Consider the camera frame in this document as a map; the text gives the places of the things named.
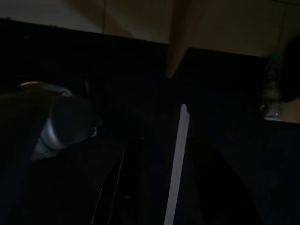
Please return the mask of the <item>small bottle green cap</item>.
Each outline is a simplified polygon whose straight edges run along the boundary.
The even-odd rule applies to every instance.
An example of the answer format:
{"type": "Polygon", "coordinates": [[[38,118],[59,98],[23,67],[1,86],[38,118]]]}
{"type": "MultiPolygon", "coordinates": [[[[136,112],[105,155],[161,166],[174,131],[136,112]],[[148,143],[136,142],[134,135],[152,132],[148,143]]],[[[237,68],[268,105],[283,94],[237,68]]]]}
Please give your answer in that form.
{"type": "Polygon", "coordinates": [[[272,52],[265,67],[263,76],[261,115],[265,120],[282,120],[282,101],[279,81],[283,55],[272,52]]]}

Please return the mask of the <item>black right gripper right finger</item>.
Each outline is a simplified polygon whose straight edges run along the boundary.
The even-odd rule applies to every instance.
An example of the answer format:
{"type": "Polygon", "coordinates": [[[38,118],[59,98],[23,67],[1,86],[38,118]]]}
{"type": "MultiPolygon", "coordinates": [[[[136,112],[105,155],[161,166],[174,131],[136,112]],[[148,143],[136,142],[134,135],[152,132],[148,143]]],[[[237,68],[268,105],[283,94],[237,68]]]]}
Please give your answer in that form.
{"type": "Polygon", "coordinates": [[[194,142],[194,170],[205,225],[258,225],[240,177],[214,144],[194,142]]]}

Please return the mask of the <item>light wooden table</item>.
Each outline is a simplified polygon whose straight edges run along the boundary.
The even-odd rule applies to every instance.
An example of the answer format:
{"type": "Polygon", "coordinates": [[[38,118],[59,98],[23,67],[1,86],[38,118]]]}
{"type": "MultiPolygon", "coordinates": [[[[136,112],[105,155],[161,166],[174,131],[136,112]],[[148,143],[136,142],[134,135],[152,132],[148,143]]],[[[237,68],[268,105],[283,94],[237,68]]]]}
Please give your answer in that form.
{"type": "Polygon", "coordinates": [[[172,78],[211,0],[173,0],[165,76],[172,78]]]}

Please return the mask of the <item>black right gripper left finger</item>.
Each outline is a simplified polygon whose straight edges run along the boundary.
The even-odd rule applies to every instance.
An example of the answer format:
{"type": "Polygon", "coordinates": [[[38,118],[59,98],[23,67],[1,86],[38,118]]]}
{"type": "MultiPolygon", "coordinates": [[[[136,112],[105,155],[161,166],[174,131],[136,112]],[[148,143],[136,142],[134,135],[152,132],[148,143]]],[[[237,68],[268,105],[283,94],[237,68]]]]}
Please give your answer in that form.
{"type": "Polygon", "coordinates": [[[143,139],[125,145],[99,193],[92,225],[140,225],[143,139]]]}

